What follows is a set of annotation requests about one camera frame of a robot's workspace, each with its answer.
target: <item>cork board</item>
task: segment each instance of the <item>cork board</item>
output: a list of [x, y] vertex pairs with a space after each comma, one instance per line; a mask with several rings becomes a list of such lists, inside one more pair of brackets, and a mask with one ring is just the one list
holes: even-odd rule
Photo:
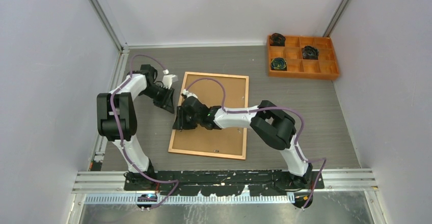
[[[181, 91], [194, 80], [202, 77], [217, 79], [224, 85], [226, 107], [248, 107], [248, 76], [186, 72]], [[223, 92], [221, 87], [214, 81], [201, 80], [195, 83], [189, 91], [195, 93], [200, 102], [208, 107], [221, 105]], [[183, 98], [180, 96], [178, 105], [181, 105], [182, 102]], [[246, 133], [246, 128], [207, 130], [200, 125], [194, 130], [173, 130], [168, 152], [245, 160]]]

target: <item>robotic arm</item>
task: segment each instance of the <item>robotic arm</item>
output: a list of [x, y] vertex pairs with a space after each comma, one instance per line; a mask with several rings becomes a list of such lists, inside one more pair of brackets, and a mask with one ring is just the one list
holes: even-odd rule
[[207, 130], [221, 130], [228, 127], [253, 129], [270, 147], [278, 150], [284, 158], [292, 182], [305, 187], [312, 174], [312, 164], [303, 159], [299, 146], [294, 146], [296, 138], [295, 120], [282, 110], [264, 110], [251, 113], [227, 113], [226, 111], [254, 111], [257, 108], [275, 107], [273, 103], [263, 100], [258, 106], [249, 108], [207, 107], [198, 97], [183, 90], [184, 101], [177, 107], [177, 117], [173, 125], [176, 130], [195, 129], [198, 124]]
[[[114, 96], [114, 105], [119, 115], [127, 156], [141, 171], [149, 171], [150, 175], [153, 172], [151, 162], [141, 149], [136, 136], [137, 117], [133, 101], [137, 96], [146, 95], [153, 99], [155, 106], [173, 114], [174, 89], [171, 88], [171, 85], [178, 80], [176, 75], [164, 75], [161, 84], [158, 85], [155, 82], [156, 78], [157, 71], [152, 66], [142, 65], [139, 71], [133, 72], [131, 80]], [[119, 129], [110, 106], [110, 97], [114, 90], [97, 96], [97, 130], [100, 135], [106, 136], [108, 141], [112, 141], [126, 159], [120, 145]], [[126, 162], [129, 171], [137, 173], [137, 170], [129, 161], [126, 160]]]

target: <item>purple cable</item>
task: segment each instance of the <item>purple cable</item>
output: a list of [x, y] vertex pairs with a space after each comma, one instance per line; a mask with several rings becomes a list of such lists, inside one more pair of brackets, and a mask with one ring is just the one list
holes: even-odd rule
[[214, 78], [210, 78], [210, 77], [199, 78], [199, 79], [194, 80], [191, 84], [189, 84], [189, 86], [186, 87], [186, 90], [189, 90], [189, 88], [193, 84], [195, 84], [196, 82], [198, 82], [200, 80], [212, 80], [212, 81], [215, 81], [217, 84], [219, 84], [219, 86], [221, 86], [222, 92], [224, 93], [224, 97], [222, 98], [222, 103], [221, 103], [221, 109], [224, 112], [226, 112], [227, 114], [245, 114], [245, 113], [250, 114], [250, 113], [259, 112], [259, 111], [279, 109], [279, 110], [289, 111], [289, 112], [295, 114], [296, 116], [298, 116], [300, 118], [300, 121], [302, 122], [302, 125], [300, 126], [299, 132], [297, 133], [297, 136], [294, 139], [294, 147], [295, 147], [295, 151], [297, 152], [297, 155], [299, 156], [299, 158], [302, 161], [307, 162], [307, 163], [314, 163], [314, 162], [317, 162], [317, 161], [324, 160], [324, 162], [322, 163], [321, 168], [318, 171], [318, 175], [315, 178], [315, 183], [312, 186], [309, 198], [308, 198], [308, 200], [305, 202], [305, 204], [302, 207], [302, 209], [304, 209], [306, 207], [306, 205], [309, 203], [309, 200], [311, 199], [311, 197], [313, 196], [313, 192], [315, 190], [316, 183], [318, 182], [319, 176], [321, 175], [321, 172], [324, 169], [324, 166], [326, 165], [327, 159], [326, 158], [322, 158], [322, 159], [317, 159], [317, 160], [308, 160], [308, 159], [305, 159], [302, 156], [302, 154], [300, 153], [300, 149], [298, 148], [299, 137], [300, 137], [300, 134], [302, 134], [303, 128], [305, 127], [305, 120], [303, 119], [303, 116], [299, 112], [297, 112], [296, 110], [294, 110], [294, 109], [287, 108], [287, 107], [279, 107], [279, 106], [257, 108], [257, 109], [251, 109], [251, 110], [226, 110], [225, 109], [225, 98], [226, 98], [225, 87], [224, 87], [224, 85], [222, 85], [222, 83], [220, 81], [218, 81], [218, 80], [216, 80]]
[[123, 131], [122, 131], [122, 129], [121, 129], [121, 124], [120, 124], [120, 119], [119, 119], [119, 116], [118, 116], [118, 114], [117, 114], [117, 111], [116, 111], [116, 107], [114, 106], [114, 96], [120, 91], [120, 90], [122, 90], [122, 88], [124, 88], [130, 81], [131, 81], [131, 79], [132, 79], [132, 62], [133, 62], [133, 59], [135, 59], [135, 57], [138, 57], [138, 56], [143, 56], [143, 57], [148, 57], [148, 58], [151, 58], [152, 60], [154, 60], [154, 61], [156, 61], [158, 64], [160, 64], [160, 66], [162, 66], [162, 68], [164, 69], [164, 70], [166, 70], [166, 68], [165, 68], [165, 66], [162, 64], [162, 63], [160, 63], [159, 61], [157, 61], [156, 59], [154, 59], [154, 58], [152, 58], [152, 57], [150, 57], [150, 56], [147, 56], [147, 55], [144, 55], [144, 54], [136, 54], [136, 55], [134, 55], [133, 57], [132, 57], [132, 59], [130, 60], [130, 74], [129, 74], [129, 77], [126, 79], [126, 81], [122, 84], [122, 85], [120, 85], [117, 89], [115, 89], [114, 90], [114, 92], [111, 94], [111, 97], [110, 97], [110, 104], [111, 104], [111, 110], [113, 111], [113, 114], [114, 114], [114, 119], [116, 120], [116, 123], [117, 123], [117, 128], [119, 129], [119, 134], [120, 134], [120, 147], [121, 147], [121, 149], [122, 149], [122, 152], [123, 152], [123, 155], [124, 155], [124, 157], [125, 157], [125, 159], [126, 159], [126, 161], [135, 169], [135, 170], [137, 170], [137, 172], [139, 172], [143, 177], [145, 177], [145, 178], [147, 178], [148, 180], [150, 180], [150, 181], [152, 181], [152, 182], [157, 182], [157, 183], [163, 183], [163, 184], [170, 184], [170, 183], [175, 183], [175, 185], [174, 185], [174, 187], [171, 189], [171, 191], [167, 194], [167, 196], [163, 199], [163, 200], [161, 200], [159, 203], [157, 203], [156, 205], [153, 205], [152, 207], [150, 207], [150, 209], [154, 209], [154, 208], [157, 208], [157, 207], [159, 207], [163, 202], [165, 202], [165, 200], [167, 200], [167, 198], [169, 197], [169, 196], [171, 196], [172, 195], [172, 193], [175, 191], [175, 189], [177, 188], [177, 186], [178, 186], [178, 184], [179, 184], [179, 181], [178, 180], [172, 180], [172, 181], [161, 181], [161, 180], [156, 180], [156, 179], [153, 179], [153, 178], [151, 178], [151, 177], [149, 177], [149, 176], [147, 176], [146, 174], [144, 174], [139, 168], [138, 168], [138, 166], [136, 166], [135, 165], [135, 163], [134, 162], [132, 162], [132, 160], [129, 158], [129, 156], [127, 155], [127, 152], [126, 152], [126, 149], [125, 149], [125, 147], [124, 147], [124, 135], [123, 135]]

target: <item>purple wire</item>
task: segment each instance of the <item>purple wire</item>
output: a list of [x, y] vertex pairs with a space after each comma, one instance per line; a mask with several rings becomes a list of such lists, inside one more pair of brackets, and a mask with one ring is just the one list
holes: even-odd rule
[[265, 108], [257, 108], [257, 109], [251, 109], [251, 110], [226, 110], [226, 109], [225, 109], [226, 91], [225, 91], [225, 87], [224, 87], [224, 85], [222, 85], [222, 83], [221, 83], [220, 81], [218, 81], [218, 80], [216, 80], [216, 79], [214, 79], [214, 78], [210, 78], [210, 77], [199, 78], [199, 79], [194, 80], [191, 84], [189, 84], [189, 86], [186, 87], [186, 90], [189, 90], [189, 88], [190, 88], [193, 84], [195, 84], [196, 82], [198, 82], [198, 81], [200, 81], [200, 80], [212, 80], [212, 81], [215, 81], [217, 84], [219, 84], [219, 86], [221, 86], [221, 88], [222, 88], [222, 92], [224, 93], [224, 97], [222, 98], [222, 103], [221, 103], [221, 109], [222, 109], [224, 112], [226, 112], [227, 114], [245, 114], [245, 113], [250, 114], [250, 113], [259, 112], [259, 111], [279, 109], [279, 110], [285, 110], [285, 111], [291, 112], [291, 113], [295, 114], [296, 116], [298, 116], [298, 117], [300, 118], [300, 121], [302, 122], [302, 124], [301, 124], [300, 129], [299, 129], [299, 131], [298, 131], [298, 133], [297, 133], [297, 136], [296, 136], [295, 139], [294, 139], [294, 147], [295, 147], [295, 151], [297, 152], [297, 155], [299, 156], [299, 158], [300, 158], [302, 161], [307, 162], [307, 163], [314, 163], [314, 162], [318, 162], [318, 161], [324, 160], [324, 162], [322, 163], [321, 168], [320, 168], [319, 171], [318, 171], [318, 175], [317, 175], [316, 178], [315, 178], [315, 183], [314, 183], [313, 186], [312, 186], [312, 189], [311, 189], [311, 193], [310, 193], [310, 195], [309, 195], [309, 198], [308, 198], [308, 200], [305, 202], [305, 204], [304, 204], [303, 207], [302, 207], [302, 209], [304, 209], [304, 208], [306, 207], [306, 205], [309, 203], [309, 200], [310, 200], [310, 199], [312, 198], [312, 196], [313, 196], [313, 192], [314, 192], [314, 190], [315, 190], [316, 183], [318, 182], [319, 176], [321, 175], [321, 172], [322, 172], [322, 170], [324, 169], [324, 166], [326, 165], [326, 161], [327, 161], [327, 159], [326, 159], [326, 158], [322, 158], [322, 159], [317, 159], [317, 160], [308, 160], [308, 159], [305, 159], [305, 158], [302, 156], [302, 154], [300, 153], [300, 149], [298, 148], [299, 137], [300, 137], [300, 135], [301, 135], [302, 132], [303, 132], [303, 128], [305, 127], [305, 120], [304, 120], [303, 116], [302, 116], [299, 112], [297, 112], [296, 110], [294, 110], [294, 109], [292, 109], [292, 108], [279, 107], [279, 106], [265, 107]]
[[163, 200], [161, 200], [159, 203], [157, 203], [156, 205], [153, 205], [152, 207], [150, 207], [150, 209], [154, 209], [154, 208], [157, 208], [157, 207], [159, 207], [163, 202], [165, 202], [165, 200], [167, 200], [167, 198], [169, 197], [169, 196], [171, 196], [172, 195], [172, 193], [175, 191], [175, 189], [177, 188], [177, 186], [178, 186], [178, 184], [179, 184], [179, 181], [178, 180], [172, 180], [172, 181], [161, 181], [161, 180], [156, 180], [156, 179], [153, 179], [153, 178], [151, 178], [151, 177], [149, 177], [149, 176], [147, 176], [146, 174], [144, 174], [139, 168], [138, 168], [138, 166], [136, 166], [135, 165], [135, 163], [134, 162], [132, 162], [132, 160], [129, 158], [129, 156], [127, 155], [127, 152], [126, 152], [126, 149], [125, 149], [125, 147], [124, 147], [124, 135], [123, 135], [123, 131], [122, 131], [122, 129], [121, 129], [121, 124], [120, 124], [120, 119], [119, 119], [119, 116], [118, 116], [118, 114], [117, 114], [117, 111], [116, 111], [116, 107], [114, 106], [114, 96], [120, 91], [120, 90], [122, 90], [122, 88], [124, 88], [131, 80], [132, 80], [132, 62], [133, 62], [133, 59], [135, 59], [135, 57], [138, 57], [138, 56], [143, 56], [143, 57], [148, 57], [148, 58], [151, 58], [152, 60], [154, 60], [154, 61], [156, 61], [158, 64], [160, 64], [160, 66], [162, 66], [162, 68], [164, 69], [164, 70], [166, 70], [166, 68], [165, 68], [165, 66], [162, 64], [162, 63], [160, 63], [159, 61], [157, 61], [156, 59], [154, 59], [154, 58], [152, 58], [152, 57], [150, 57], [150, 56], [147, 56], [147, 55], [144, 55], [144, 54], [136, 54], [136, 55], [134, 55], [133, 57], [132, 57], [132, 59], [130, 60], [130, 76], [126, 79], [126, 81], [123, 83], [123, 84], [121, 84], [117, 89], [115, 89], [114, 90], [114, 92], [111, 94], [111, 97], [110, 97], [110, 104], [111, 104], [111, 110], [113, 111], [113, 114], [114, 114], [114, 119], [116, 120], [116, 123], [117, 123], [117, 128], [119, 129], [119, 134], [120, 134], [120, 147], [121, 147], [121, 149], [122, 149], [122, 152], [123, 152], [123, 155], [124, 155], [124, 158], [126, 159], [126, 161], [135, 169], [135, 170], [137, 170], [137, 172], [139, 172], [143, 177], [145, 177], [145, 178], [147, 178], [148, 180], [150, 180], [150, 181], [152, 181], [152, 182], [156, 182], [156, 183], [163, 183], [163, 184], [170, 184], [170, 183], [175, 183], [175, 185], [174, 185], [174, 187], [171, 189], [171, 191], [167, 194], [167, 196], [163, 199]]

